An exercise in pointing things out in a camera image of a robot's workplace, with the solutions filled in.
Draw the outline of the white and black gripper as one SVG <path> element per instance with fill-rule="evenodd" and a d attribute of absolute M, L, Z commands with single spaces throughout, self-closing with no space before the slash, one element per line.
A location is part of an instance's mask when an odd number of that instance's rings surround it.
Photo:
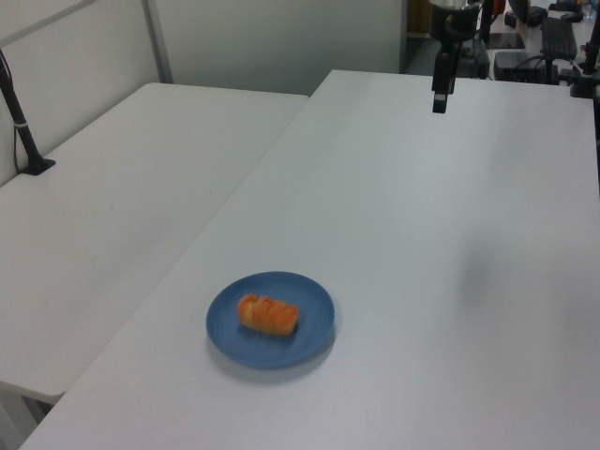
<path fill-rule="evenodd" d="M 442 50 L 436 55 L 432 79 L 434 113 L 445 113 L 448 95 L 454 94 L 457 73 L 454 50 L 478 33 L 478 17 L 479 6 L 431 7 L 429 35 L 441 44 Z"/>

